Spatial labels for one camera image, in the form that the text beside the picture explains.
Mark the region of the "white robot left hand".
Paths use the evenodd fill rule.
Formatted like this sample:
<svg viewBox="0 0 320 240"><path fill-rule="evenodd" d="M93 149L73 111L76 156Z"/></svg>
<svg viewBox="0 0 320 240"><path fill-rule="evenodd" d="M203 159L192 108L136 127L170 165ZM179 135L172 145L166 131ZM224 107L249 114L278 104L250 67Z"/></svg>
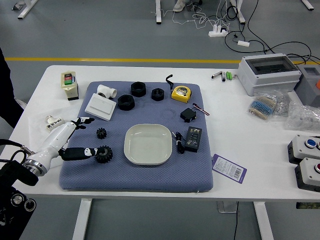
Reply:
<svg viewBox="0 0 320 240"><path fill-rule="evenodd" d="M90 124L94 120L92 117L78 117L56 127L44 140L37 152L30 155L23 165L35 166L39 169L44 168L42 172L47 172L51 167L52 159L58 157L59 150L67 143L74 131L85 129L84 124Z"/></svg>

